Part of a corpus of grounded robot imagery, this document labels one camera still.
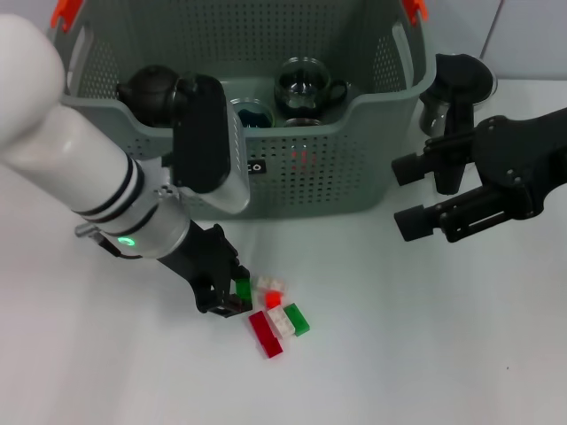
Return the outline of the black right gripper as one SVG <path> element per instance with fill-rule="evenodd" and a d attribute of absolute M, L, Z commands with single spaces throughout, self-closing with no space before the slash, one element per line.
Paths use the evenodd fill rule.
<path fill-rule="evenodd" d="M 440 230 L 449 243 L 509 220 L 541 214 L 547 195 L 566 183 L 566 110 L 528 120 L 497 115 L 482 120 L 473 134 L 430 138 L 423 153 L 396 158 L 400 186 L 435 174 L 437 186 L 459 186 L 465 166 L 476 165 L 488 185 L 433 206 L 414 206 L 393 215 L 407 242 Z"/>

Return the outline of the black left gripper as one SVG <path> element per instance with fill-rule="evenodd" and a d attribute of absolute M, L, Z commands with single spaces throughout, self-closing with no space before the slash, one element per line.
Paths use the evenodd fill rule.
<path fill-rule="evenodd" d="M 202 229 L 191 222 L 181 243 L 159 262 L 191 286 L 199 312 L 229 318 L 252 310 L 251 300 L 230 293 L 232 280 L 249 280 L 251 274 L 221 226 Z"/>

